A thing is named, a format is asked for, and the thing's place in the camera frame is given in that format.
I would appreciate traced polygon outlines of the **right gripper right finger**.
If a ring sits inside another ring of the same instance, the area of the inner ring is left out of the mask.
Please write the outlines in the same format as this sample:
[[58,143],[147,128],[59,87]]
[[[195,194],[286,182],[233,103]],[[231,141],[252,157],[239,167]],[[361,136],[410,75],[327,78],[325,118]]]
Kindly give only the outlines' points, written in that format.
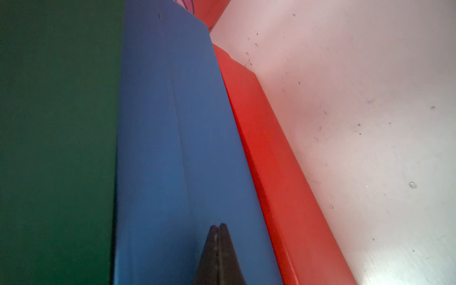
[[218,227],[218,284],[246,285],[228,226]]

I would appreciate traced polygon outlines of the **red shoebox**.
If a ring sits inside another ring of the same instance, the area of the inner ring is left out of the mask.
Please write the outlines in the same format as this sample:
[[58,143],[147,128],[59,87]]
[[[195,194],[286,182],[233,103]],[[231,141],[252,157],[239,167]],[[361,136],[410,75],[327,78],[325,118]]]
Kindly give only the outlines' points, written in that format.
[[283,283],[355,284],[257,76],[213,50]]

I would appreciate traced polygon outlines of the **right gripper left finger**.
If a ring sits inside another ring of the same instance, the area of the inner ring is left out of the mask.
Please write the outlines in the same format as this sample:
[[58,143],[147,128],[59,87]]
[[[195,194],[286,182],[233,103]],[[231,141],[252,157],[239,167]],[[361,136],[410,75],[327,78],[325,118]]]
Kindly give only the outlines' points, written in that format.
[[193,285],[218,285],[219,283],[219,228],[211,226],[199,260]]

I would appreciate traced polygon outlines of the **blue shoebox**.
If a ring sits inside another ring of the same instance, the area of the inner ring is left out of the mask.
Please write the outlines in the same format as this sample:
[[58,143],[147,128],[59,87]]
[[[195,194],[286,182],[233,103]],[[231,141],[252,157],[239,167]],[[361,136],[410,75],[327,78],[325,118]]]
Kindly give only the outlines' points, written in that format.
[[189,285],[226,224],[245,281],[280,270],[206,25],[173,1],[127,1],[116,176],[117,285]]

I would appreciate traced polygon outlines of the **green shoebox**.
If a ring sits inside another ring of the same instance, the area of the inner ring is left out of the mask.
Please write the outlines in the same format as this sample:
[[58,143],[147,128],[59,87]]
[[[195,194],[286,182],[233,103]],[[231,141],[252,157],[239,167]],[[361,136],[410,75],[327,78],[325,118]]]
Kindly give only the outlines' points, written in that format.
[[123,1],[1,2],[1,283],[111,283]]

